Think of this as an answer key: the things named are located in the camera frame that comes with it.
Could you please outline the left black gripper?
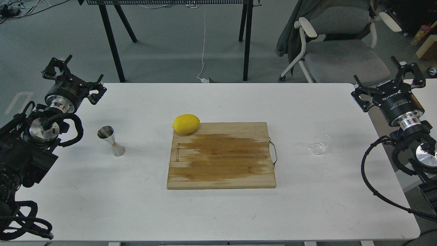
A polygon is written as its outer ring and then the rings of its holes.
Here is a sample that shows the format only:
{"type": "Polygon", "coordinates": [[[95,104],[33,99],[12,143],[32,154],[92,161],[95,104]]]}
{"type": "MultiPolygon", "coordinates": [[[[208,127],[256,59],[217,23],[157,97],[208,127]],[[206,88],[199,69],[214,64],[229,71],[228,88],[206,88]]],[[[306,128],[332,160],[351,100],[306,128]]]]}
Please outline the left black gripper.
{"type": "Polygon", "coordinates": [[[44,79],[55,81],[45,97],[45,103],[63,113],[76,113],[85,98],[96,105],[107,91],[102,81],[103,74],[95,82],[85,82],[73,75],[67,66],[71,59],[72,55],[65,60],[53,57],[42,70],[44,79]]]}

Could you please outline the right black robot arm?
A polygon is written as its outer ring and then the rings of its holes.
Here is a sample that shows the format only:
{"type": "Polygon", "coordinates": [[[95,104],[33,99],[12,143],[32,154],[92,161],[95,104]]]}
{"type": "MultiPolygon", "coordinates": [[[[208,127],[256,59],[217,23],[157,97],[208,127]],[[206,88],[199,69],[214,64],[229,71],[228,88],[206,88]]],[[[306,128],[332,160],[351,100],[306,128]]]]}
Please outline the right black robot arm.
{"type": "Polygon", "coordinates": [[[429,221],[436,221],[436,213],[427,214],[403,207],[379,193],[369,182],[365,173],[365,161],[370,151],[379,144],[393,146],[391,159],[393,164],[409,176],[418,176],[421,180],[419,190],[427,203],[436,211],[436,140],[431,136],[432,125],[420,120],[425,110],[416,99],[412,90],[426,86],[426,79],[416,63],[400,64],[392,56],[391,60],[398,68],[395,79],[382,83],[375,88],[363,86],[354,76],[356,88],[352,97],[362,109],[368,112],[376,106],[390,127],[398,130],[384,135],[373,142],[362,157],[362,179],[370,191],[384,202],[405,210],[429,221]]]}

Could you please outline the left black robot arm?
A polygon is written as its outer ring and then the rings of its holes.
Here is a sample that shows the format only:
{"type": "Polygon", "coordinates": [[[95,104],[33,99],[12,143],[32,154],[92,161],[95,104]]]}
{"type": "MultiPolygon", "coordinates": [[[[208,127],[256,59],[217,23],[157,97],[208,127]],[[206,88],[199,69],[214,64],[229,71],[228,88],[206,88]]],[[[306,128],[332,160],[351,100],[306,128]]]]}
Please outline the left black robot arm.
{"type": "Polygon", "coordinates": [[[81,119],[76,115],[84,99],[95,105],[107,89],[101,81],[86,82],[71,73],[68,62],[53,57],[42,71],[55,84],[45,96],[45,104],[28,102],[21,113],[1,128],[0,196],[1,240],[10,241],[26,233],[53,239],[53,226],[38,218],[34,201],[17,201],[21,187],[42,181],[58,159],[56,147],[68,147],[83,138],[81,119]]]}

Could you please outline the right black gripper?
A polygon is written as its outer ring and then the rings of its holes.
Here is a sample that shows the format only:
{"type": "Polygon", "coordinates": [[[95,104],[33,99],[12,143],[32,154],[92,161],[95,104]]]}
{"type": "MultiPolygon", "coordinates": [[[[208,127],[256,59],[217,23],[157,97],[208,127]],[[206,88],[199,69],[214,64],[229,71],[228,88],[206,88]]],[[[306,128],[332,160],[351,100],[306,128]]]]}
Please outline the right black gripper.
{"type": "Polygon", "coordinates": [[[401,65],[395,56],[391,56],[391,61],[398,68],[393,81],[367,87],[354,75],[357,87],[351,95],[363,112],[368,112],[374,106],[378,107],[391,127],[409,128],[418,125],[425,110],[411,92],[410,84],[404,83],[403,79],[407,73],[411,73],[414,76],[412,88],[425,87],[426,79],[416,63],[401,65]],[[362,100],[362,94],[371,97],[372,101],[362,100]]]}

